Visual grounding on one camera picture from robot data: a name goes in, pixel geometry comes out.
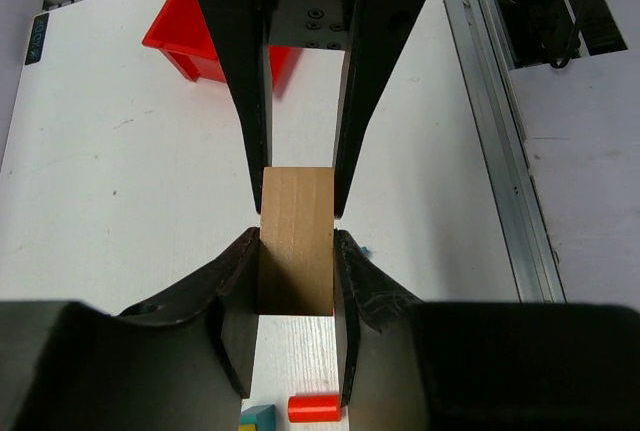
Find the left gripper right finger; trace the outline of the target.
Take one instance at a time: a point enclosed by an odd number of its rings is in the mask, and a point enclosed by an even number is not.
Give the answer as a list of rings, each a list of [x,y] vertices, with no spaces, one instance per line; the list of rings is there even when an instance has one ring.
[[[426,302],[334,236],[341,403],[353,430],[635,430],[639,315]]]

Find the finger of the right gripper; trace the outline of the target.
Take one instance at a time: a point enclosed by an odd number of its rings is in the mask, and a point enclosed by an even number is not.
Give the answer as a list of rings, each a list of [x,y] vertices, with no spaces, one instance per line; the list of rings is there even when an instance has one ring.
[[[197,0],[241,126],[253,200],[261,211],[272,158],[269,0]]]
[[[344,214],[365,133],[426,0],[353,0],[342,67],[333,167]]]

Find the natural wood block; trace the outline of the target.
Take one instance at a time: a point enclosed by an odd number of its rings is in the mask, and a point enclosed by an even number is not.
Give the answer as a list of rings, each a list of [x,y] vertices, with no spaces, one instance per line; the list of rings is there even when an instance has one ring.
[[[330,316],[334,310],[334,170],[264,171],[257,310]]]

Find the red cylinder block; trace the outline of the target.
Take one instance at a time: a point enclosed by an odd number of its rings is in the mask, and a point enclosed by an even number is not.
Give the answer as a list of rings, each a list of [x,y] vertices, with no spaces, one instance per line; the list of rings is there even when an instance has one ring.
[[[341,398],[338,394],[294,395],[288,400],[287,416],[291,423],[339,422]]]

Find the teal rectangular block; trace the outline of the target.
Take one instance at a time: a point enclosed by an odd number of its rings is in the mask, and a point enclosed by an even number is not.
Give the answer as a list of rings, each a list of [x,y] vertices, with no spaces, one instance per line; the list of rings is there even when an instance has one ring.
[[[252,406],[240,414],[239,431],[275,431],[276,428],[276,409],[272,404]]]

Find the red plastic bin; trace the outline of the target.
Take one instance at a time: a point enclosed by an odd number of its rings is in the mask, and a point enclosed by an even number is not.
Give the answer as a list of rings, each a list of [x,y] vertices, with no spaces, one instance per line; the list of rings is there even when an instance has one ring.
[[[226,81],[197,0],[166,0],[142,39],[188,81]]]

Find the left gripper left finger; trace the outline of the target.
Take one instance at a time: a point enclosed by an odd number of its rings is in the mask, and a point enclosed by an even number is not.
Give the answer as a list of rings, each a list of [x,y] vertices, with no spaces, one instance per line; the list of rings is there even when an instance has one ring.
[[[234,430],[251,391],[259,232],[117,315],[1,305],[5,430]]]

